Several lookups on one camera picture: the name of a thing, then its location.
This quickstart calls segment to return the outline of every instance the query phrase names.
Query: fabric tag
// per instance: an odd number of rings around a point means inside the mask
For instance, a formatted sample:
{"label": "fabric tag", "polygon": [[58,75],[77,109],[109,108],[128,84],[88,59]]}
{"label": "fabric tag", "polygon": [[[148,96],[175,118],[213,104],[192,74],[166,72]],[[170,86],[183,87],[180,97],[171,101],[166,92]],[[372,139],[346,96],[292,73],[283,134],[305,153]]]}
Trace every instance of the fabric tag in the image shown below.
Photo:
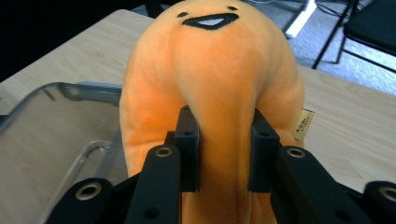
{"label": "fabric tag", "polygon": [[300,118],[298,119],[296,125],[294,126],[292,135],[294,138],[303,141],[306,133],[309,130],[309,126],[311,125],[312,118],[314,117],[315,112],[303,109],[301,112]]}

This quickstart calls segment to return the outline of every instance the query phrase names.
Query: gray carpet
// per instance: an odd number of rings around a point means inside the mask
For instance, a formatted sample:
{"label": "gray carpet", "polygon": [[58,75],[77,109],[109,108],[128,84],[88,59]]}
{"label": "gray carpet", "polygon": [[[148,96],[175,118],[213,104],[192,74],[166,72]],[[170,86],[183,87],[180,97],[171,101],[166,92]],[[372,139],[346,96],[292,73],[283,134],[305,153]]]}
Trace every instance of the gray carpet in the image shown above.
{"label": "gray carpet", "polygon": [[[298,2],[299,0],[275,0],[271,2],[269,2],[270,0],[244,1],[267,15],[284,31],[294,18],[297,17],[299,11],[304,6],[304,3]],[[338,12],[342,12],[345,7],[345,5],[341,3],[330,3],[328,1],[317,2]],[[143,6],[133,9],[133,11],[147,15]],[[303,30],[295,38],[289,40],[298,64],[307,67],[312,66],[332,28],[336,24],[338,18],[334,15],[330,15],[328,10],[326,10],[326,12],[327,13],[317,8]],[[335,77],[340,77],[369,88],[396,95],[396,74],[346,53],[343,53],[339,64],[333,63],[336,58],[338,46],[341,42],[341,37],[342,30],[340,29],[317,69]],[[346,42],[346,49],[350,49],[389,67],[396,68],[396,58],[380,51],[366,48],[351,40]]]}

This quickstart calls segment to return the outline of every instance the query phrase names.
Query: black smiling mouth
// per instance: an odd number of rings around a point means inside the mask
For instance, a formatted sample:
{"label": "black smiling mouth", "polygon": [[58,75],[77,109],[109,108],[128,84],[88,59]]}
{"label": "black smiling mouth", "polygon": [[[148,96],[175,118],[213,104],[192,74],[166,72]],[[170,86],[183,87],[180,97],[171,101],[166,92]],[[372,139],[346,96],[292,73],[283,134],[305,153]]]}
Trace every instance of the black smiling mouth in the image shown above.
{"label": "black smiling mouth", "polygon": [[181,24],[206,30],[217,30],[239,18],[234,13],[221,13],[184,20]]}

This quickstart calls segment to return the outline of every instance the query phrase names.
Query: clear plastic bin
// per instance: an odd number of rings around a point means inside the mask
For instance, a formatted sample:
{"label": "clear plastic bin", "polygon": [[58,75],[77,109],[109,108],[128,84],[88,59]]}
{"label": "clear plastic bin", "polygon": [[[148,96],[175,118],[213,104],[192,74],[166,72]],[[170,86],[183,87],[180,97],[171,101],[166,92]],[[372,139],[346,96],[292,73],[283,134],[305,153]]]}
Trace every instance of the clear plastic bin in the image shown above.
{"label": "clear plastic bin", "polygon": [[53,206],[88,177],[128,178],[120,88],[53,83],[0,123],[0,223],[45,223]]}

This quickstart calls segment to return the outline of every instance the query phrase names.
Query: plush toy face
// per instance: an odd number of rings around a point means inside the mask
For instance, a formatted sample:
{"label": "plush toy face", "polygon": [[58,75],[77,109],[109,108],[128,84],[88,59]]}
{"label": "plush toy face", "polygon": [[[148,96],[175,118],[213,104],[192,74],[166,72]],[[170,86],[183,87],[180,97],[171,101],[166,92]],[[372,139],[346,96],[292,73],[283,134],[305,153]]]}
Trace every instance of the plush toy face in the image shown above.
{"label": "plush toy face", "polygon": [[268,222],[265,196],[248,192],[254,110],[282,145],[297,145],[291,130],[303,102],[290,47],[260,11],[236,0],[176,4],[143,33],[126,70],[120,125],[129,174],[189,105],[202,139],[201,184],[183,195],[183,223]]}

